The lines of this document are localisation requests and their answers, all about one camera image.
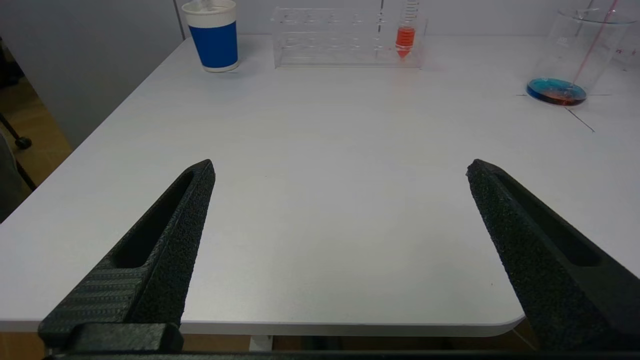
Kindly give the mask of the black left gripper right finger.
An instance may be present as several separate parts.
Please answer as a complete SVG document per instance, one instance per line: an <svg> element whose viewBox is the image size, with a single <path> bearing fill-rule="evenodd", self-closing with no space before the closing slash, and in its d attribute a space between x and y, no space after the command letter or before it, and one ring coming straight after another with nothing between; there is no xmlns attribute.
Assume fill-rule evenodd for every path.
<svg viewBox="0 0 640 360"><path fill-rule="evenodd" d="M637 352L639 278L502 168L475 159L466 176L541 348Z"/></svg>

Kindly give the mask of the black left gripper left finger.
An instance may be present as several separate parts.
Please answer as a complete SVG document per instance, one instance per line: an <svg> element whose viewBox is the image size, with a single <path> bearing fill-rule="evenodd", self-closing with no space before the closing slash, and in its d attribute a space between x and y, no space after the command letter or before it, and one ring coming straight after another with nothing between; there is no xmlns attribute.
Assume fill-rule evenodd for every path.
<svg viewBox="0 0 640 360"><path fill-rule="evenodd" d="M42 320L51 356L175 356L216 174L187 167Z"/></svg>

